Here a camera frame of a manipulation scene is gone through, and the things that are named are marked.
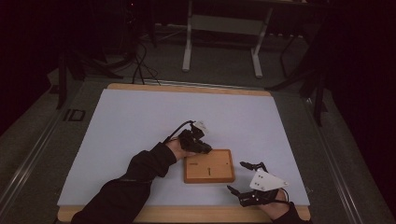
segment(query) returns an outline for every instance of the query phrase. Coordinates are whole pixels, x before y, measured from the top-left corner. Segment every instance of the slot in wooden board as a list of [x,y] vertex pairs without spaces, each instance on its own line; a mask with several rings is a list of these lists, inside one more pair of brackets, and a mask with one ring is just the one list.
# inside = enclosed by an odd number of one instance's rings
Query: slot in wooden board
[[213,149],[184,159],[184,182],[231,183],[235,181],[230,149]]

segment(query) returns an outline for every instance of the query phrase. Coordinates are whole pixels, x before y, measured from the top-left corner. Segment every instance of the person's right hand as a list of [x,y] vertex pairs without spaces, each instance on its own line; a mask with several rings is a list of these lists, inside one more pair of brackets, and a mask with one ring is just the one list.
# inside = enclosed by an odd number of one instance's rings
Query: person's right hand
[[[286,201],[286,195],[283,189],[280,189],[277,192],[276,199],[279,201]],[[283,215],[285,215],[285,213],[289,211],[289,205],[286,203],[268,203],[258,206],[272,220],[282,217]]]

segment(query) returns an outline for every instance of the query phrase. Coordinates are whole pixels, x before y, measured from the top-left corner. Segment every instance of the person's left hand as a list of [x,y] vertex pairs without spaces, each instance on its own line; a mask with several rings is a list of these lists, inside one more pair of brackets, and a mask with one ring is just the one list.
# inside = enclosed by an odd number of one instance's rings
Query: person's left hand
[[166,145],[172,150],[175,154],[176,160],[179,161],[185,157],[193,156],[195,152],[189,152],[181,148],[180,141],[178,139],[171,140],[166,143]]

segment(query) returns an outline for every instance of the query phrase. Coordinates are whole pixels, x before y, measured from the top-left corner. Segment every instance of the hand-mounted device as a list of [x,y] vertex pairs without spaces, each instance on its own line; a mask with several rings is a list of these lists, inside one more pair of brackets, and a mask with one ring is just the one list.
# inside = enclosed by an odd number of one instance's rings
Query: hand-mounted device
[[184,125],[190,124],[191,130],[183,130],[179,135],[178,139],[180,141],[181,148],[186,151],[204,153],[207,154],[212,150],[212,147],[207,143],[204,143],[200,138],[205,136],[207,129],[203,122],[201,121],[186,121],[182,123],[171,135],[169,135],[163,143],[171,141],[172,137],[177,133]]
[[259,164],[250,164],[248,162],[241,161],[240,164],[249,170],[256,171],[256,174],[250,182],[250,187],[253,191],[241,193],[237,189],[227,186],[231,194],[238,197],[239,203],[242,206],[246,207],[275,202],[286,203],[284,201],[276,200],[276,195],[279,189],[289,185],[288,182],[274,175],[268,174],[263,162],[260,162]]

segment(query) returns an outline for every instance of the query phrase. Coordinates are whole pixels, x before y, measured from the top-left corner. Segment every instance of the white table leg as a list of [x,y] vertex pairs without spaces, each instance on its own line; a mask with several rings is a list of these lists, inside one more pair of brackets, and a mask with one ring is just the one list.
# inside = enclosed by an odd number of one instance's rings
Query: white table leg
[[189,1],[189,16],[187,18],[187,43],[184,50],[183,67],[181,70],[183,72],[190,71],[190,61],[191,61],[191,12],[192,12],[192,0]]
[[259,51],[262,47],[262,41],[265,36],[265,31],[267,30],[268,22],[271,18],[272,11],[273,9],[270,7],[268,9],[265,21],[262,23],[262,29],[260,31],[256,47],[254,49],[251,49],[251,59],[253,61],[254,74],[257,78],[262,78],[262,67],[260,66]]

